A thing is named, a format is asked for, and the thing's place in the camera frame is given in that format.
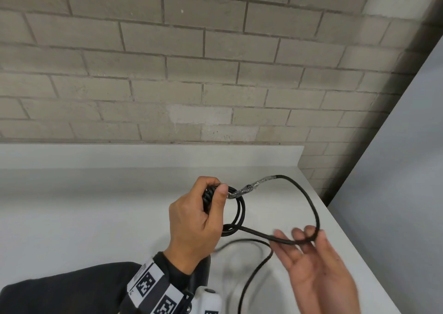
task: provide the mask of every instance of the thin black cord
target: thin black cord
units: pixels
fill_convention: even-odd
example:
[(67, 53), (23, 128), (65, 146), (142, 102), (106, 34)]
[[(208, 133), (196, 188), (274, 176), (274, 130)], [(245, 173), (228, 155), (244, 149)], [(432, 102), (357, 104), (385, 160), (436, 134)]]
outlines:
[[(281, 243), (281, 244), (286, 244), (286, 245), (301, 245), (301, 244), (307, 244), (309, 242), (315, 241), (315, 239), (317, 238), (318, 232), (320, 231), (320, 218), (318, 217), (318, 213), (317, 210), (315, 209), (314, 204), (312, 203), (311, 198), (309, 197), (309, 195), (307, 194), (307, 192), (303, 189), (302, 186), (300, 186), (298, 183), (296, 183), (293, 179), (291, 179), (288, 176), (285, 175), (276, 175), (275, 176), (276, 179), (285, 179), (287, 181), (289, 181), (290, 183), (292, 183), (294, 186), (296, 186), (301, 192), (302, 194), (305, 196), (305, 198), (307, 199), (309, 206), (311, 206), (312, 212), (314, 213), (314, 217), (315, 217), (315, 231), (312, 234), (312, 236), (309, 236), (303, 240), (285, 240), (282, 238), (278, 238), (275, 237), (273, 235), (267, 235), (265, 233), (261, 233), (259, 231), (247, 228), (247, 227), (243, 227), (243, 221), (245, 220), (245, 200), (243, 199), (242, 196), (236, 198), (237, 201), (237, 214), (233, 220), (232, 223), (230, 224), (224, 224), (223, 225), (223, 231), (221, 233), (222, 237), (225, 236), (230, 236), (232, 234), (234, 234), (235, 232), (237, 232), (238, 230), (242, 230), (245, 231), (247, 233), (250, 233), (252, 235), (256, 235), (258, 237), (267, 239), (269, 241), (272, 242), (277, 242), (277, 243)], [(215, 188), (209, 188), (205, 191), (205, 193), (203, 194), (203, 205), (204, 205), (204, 209), (206, 208), (206, 210), (209, 209), (210, 203), (212, 201), (212, 196), (214, 194)], [(229, 187), (229, 192), (230, 193), (234, 193), (236, 192), (235, 188)], [(214, 253), (218, 253), (221, 250), (223, 250), (224, 248), (226, 248), (228, 245), (233, 244), (233, 243), (238, 243), (238, 242), (257, 242), (257, 243), (261, 243), (264, 244), (266, 246), (268, 246), (269, 248), (271, 247), (269, 245), (269, 243), (263, 241), (263, 240), (258, 240), (255, 238), (241, 238), (241, 239), (237, 239), (237, 240), (232, 240), (224, 245), (222, 245), (221, 247), (219, 247), (218, 249), (215, 249)], [(256, 269), (252, 272), (251, 276), (249, 277), (249, 279), (247, 280), (245, 286), (243, 287), (243, 290), (241, 292), (241, 297), (240, 297), (240, 301), (238, 304), (238, 314), (241, 314), (241, 306), (243, 305), (243, 299), (245, 297), (245, 293), (246, 290), (248, 289), (249, 285), (252, 282), (252, 279), (254, 279), (254, 277), (256, 276), (257, 272), (263, 267), (263, 265), (265, 265), (272, 257), (272, 255), (274, 254), (274, 251), (271, 250), (271, 253), (256, 267)]]

